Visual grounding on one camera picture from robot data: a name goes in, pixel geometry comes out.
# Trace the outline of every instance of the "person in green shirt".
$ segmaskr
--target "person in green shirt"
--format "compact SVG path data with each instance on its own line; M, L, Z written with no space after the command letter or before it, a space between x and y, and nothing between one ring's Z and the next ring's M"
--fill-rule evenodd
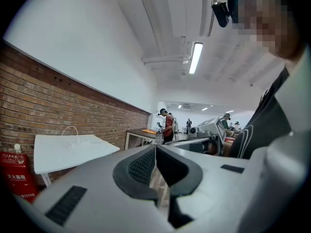
M225 128L226 135L227 135L227 136L232 136L232 133L230 132L229 126L228 126L228 123L227 123L228 120L231 120L230 114L229 114L229 113L226 113L226 114L220 119L220 121L222 122L222 124L223 124L223 126L224 126L224 128Z

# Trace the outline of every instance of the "fluorescent light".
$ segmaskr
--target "fluorescent light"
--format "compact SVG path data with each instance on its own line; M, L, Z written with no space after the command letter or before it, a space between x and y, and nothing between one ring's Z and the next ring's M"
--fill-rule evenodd
M202 43L195 43L194 44L194 51L193 51L193 57L192 57L192 62L190 66L190 74L193 74L196 70L196 66L198 65L201 51L202 51L203 44Z

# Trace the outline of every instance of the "brick wall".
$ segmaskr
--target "brick wall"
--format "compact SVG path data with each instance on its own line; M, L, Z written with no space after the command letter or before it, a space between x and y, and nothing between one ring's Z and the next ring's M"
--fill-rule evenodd
M5 44L0 48L0 150L13 151L14 144L20 143L32 171L36 134L60 135L73 125L79 134L94 134L123 150L126 130L147 127L148 116ZM50 177L53 180L65 172ZM43 184L40 176L35 177Z

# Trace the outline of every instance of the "rectangular light fixture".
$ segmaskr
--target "rectangular light fixture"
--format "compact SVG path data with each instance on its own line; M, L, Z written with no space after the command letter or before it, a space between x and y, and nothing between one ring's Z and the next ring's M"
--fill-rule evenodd
M191 62L191 66L190 66L190 70L189 73L193 74L196 70L196 66L198 65L199 59L200 59L200 55L202 52L202 48L203 48L203 44L196 42L194 44L194 51L193 51L193 56L192 56L192 62Z

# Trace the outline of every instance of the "person wearing cap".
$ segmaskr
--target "person wearing cap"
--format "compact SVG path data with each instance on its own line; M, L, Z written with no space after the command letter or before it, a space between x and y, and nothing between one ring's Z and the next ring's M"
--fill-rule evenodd
M192 122L191 122L190 118L188 118L188 121L186 122L187 134L189 134L189 131L191 129L191 125L192 125Z
M225 128L226 135L227 135L227 136L232 136L232 133L231 133L231 131L229 130L229 126L228 126L228 123L227 123L228 120L231 120L230 114L229 114L229 113L226 113L226 114L220 119L220 121L222 122L222 124L223 124L223 126L224 126L224 128Z
M234 124L234 131L236 131L236 132L239 132L239 131L240 131L240 123L239 123L239 122L236 122L236 123Z
M162 115L163 117L166 117L165 128L161 131L164 135L163 144L165 144L167 142L171 142L173 140L173 137L174 137L174 133L172 131L173 117L164 108L162 108L160 110L160 113L158 115Z
M254 150L266 147L291 131L275 94L287 78L301 68L309 48L299 34L289 5L284 0L228 0L228 13L239 29L246 30L268 52L284 60L285 67L261 97L258 108L224 156L249 159Z

